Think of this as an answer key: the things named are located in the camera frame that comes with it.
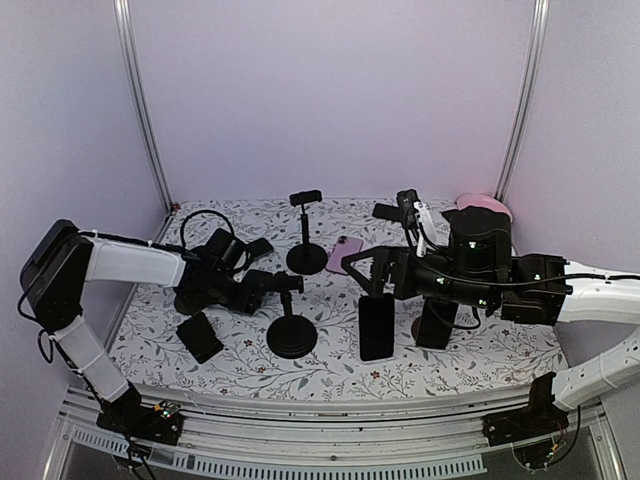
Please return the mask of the black folding stand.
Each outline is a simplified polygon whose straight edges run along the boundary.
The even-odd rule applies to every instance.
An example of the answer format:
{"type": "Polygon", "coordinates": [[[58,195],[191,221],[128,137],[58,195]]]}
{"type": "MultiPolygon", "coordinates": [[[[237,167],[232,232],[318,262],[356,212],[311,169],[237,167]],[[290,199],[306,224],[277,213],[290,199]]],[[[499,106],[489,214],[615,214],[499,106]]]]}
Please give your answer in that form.
{"type": "Polygon", "coordinates": [[[174,299],[175,310],[184,316],[193,316],[202,310],[201,304],[197,300],[192,300],[188,296],[176,295],[174,299]]]}
{"type": "Polygon", "coordinates": [[[418,341],[420,324],[421,324],[421,319],[417,318],[412,322],[412,325],[411,325],[411,336],[415,342],[418,341]]]}

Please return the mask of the blue-edged phone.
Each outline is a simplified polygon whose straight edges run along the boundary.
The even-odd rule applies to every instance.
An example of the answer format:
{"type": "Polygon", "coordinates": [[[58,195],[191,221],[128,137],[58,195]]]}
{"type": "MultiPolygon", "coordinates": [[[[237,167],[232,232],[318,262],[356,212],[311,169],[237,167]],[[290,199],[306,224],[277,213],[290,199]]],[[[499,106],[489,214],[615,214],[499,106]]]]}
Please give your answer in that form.
{"type": "Polygon", "coordinates": [[[418,347],[445,350],[452,333],[458,305],[426,297],[422,309],[418,347]]]}

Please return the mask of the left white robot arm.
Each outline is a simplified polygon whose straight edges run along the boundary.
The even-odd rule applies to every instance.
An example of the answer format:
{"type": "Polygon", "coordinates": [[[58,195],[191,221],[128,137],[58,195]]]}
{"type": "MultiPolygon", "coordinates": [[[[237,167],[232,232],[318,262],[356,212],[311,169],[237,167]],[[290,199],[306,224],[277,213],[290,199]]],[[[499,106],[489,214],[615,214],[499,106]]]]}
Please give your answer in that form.
{"type": "Polygon", "coordinates": [[[252,314],[262,287],[251,266],[273,251],[265,238],[244,242],[221,229],[187,248],[83,231],[58,219],[20,271],[17,309],[46,332],[100,399],[112,402],[111,419],[126,433],[138,434],[149,415],[125,396],[130,383],[105,347],[106,330],[97,321],[99,287],[110,293],[139,285],[169,289],[175,310],[185,316],[213,306],[252,314]]]}

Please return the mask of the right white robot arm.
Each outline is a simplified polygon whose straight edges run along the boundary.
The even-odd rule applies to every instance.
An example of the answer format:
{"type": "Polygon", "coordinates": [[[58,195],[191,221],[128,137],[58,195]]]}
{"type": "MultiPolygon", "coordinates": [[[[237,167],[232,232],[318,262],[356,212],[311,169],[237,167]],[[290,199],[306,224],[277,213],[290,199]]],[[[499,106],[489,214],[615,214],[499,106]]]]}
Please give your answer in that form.
{"type": "Polygon", "coordinates": [[[611,391],[639,372],[639,277],[561,256],[511,253],[511,219],[481,207],[446,211],[447,245],[432,242],[417,208],[400,221],[404,247],[377,246],[346,256],[342,268],[373,298],[387,283],[397,300],[421,296],[416,344],[444,349],[458,308],[521,325],[561,327],[572,370],[550,387],[558,408],[611,391]]]}

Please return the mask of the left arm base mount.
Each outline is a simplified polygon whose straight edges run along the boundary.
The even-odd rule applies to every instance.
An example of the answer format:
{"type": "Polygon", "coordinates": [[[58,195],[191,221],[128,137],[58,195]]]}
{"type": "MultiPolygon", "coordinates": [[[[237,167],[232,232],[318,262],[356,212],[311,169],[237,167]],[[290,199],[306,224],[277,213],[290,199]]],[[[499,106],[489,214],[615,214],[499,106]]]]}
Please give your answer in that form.
{"type": "Polygon", "coordinates": [[[139,391],[130,384],[116,400],[109,402],[97,397],[101,412],[96,425],[120,433],[125,438],[148,440],[176,446],[183,430],[181,406],[166,400],[145,406],[139,391]]]}

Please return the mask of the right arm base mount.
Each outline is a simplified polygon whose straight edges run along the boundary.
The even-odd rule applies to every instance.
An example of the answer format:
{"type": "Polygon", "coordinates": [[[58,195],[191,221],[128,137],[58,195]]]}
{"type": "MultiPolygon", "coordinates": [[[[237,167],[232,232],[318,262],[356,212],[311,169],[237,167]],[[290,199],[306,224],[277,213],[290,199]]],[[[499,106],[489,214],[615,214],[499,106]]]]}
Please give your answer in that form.
{"type": "Polygon", "coordinates": [[[554,372],[536,378],[524,407],[488,414],[482,418],[482,433],[490,446],[559,434],[557,440],[547,439],[542,446],[520,447],[520,452],[514,454],[518,463],[529,470],[539,470],[558,463],[575,444],[572,441],[568,449],[561,453],[566,445],[569,420],[568,413],[554,404],[552,387],[555,378],[554,372]]]}

